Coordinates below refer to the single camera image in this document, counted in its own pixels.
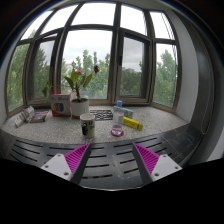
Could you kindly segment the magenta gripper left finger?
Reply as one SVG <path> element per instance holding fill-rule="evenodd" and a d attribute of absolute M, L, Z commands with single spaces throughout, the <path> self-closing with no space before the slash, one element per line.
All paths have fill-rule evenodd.
<path fill-rule="evenodd" d="M 42 169 L 79 185 L 90 152 L 91 146 L 87 143 L 65 155 L 58 153 L 44 164 Z"/>

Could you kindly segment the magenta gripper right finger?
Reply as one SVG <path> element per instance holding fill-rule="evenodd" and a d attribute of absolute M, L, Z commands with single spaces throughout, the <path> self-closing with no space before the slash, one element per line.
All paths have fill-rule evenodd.
<path fill-rule="evenodd" d="M 133 144 L 132 153 L 144 185 L 181 170 L 181 167 L 167 154 L 158 155 L 136 143 Z"/>

